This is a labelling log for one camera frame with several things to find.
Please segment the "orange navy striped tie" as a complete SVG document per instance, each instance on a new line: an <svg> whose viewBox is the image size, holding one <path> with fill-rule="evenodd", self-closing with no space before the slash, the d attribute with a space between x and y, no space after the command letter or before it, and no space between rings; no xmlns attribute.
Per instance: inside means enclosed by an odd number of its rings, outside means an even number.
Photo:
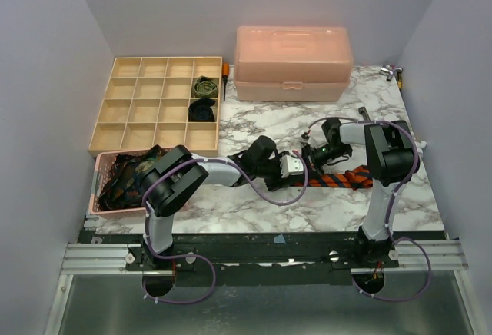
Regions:
<svg viewBox="0 0 492 335"><path fill-rule="evenodd" d="M310 176L307 187L346 188L352 190L373 187L373 178L367 165L361 165L344 173L326 173Z"/></svg>

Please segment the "pink plastic storage box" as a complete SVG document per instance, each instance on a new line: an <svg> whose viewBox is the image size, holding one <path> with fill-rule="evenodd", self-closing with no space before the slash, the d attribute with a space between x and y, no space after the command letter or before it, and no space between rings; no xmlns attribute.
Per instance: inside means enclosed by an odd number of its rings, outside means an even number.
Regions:
<svg viewBox="0 0 492 335"><path fill-rule="evenodd" d="M241 101L336 102L351 82L347 29L241 26L234 85Z"/></svg>

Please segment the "pink plastic basket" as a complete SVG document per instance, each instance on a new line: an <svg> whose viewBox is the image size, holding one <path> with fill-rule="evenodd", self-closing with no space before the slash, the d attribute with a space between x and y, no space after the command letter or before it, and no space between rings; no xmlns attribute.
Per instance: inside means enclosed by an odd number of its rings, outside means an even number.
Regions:
<svg viewBox="0 0 492 335"><path fill-rule="evenodd" d="M88 212L94 216L102 217L104 219L118 219L123 217L141 217L145 215L145 209L132 208L126 210L116 210L116 211L101 211L98 206L98 198L104 183L108 179L108 170L110 168L110 163L115 160L115 155L117 153L125 152L139 152L143 150L132 150L132 151L113 151L113 152L102 152L96 157L95 163L95 174L93 178L93 183L91 187L91 196L89 201Z"/></svg>

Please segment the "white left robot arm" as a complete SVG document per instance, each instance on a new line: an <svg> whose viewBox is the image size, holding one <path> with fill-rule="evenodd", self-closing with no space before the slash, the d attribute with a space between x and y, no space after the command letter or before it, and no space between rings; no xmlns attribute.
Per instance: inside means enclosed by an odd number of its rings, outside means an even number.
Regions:
<svg viewBox="0 0 492 335"><path fill-rule="evenodd" d="M203 184L239 187L262 178L266 183L302 175L304 163L296 154L279 152L275 142L260 136L252 145L226 158L204 158L178 145L138 176L146 209L144 260L155 270L171 258L174 215Z"/></svg>

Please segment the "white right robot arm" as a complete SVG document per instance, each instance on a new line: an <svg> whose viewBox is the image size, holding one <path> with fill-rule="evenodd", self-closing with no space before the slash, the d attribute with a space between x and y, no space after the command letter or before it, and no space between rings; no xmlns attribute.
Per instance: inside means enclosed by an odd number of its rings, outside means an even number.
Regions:
<svg viewBox="0 0 492 335"><path fill-rule="evenodd" d="M367 215L355 238L353 257L371 267L392 247L392 227L399 192L420 167L418 152L405 121L357 121L342 123L327 118L322 124L326 143L306 144L302 158L313 174L341 157L352 155L352 145L365 147L373 187Z"/></svg>

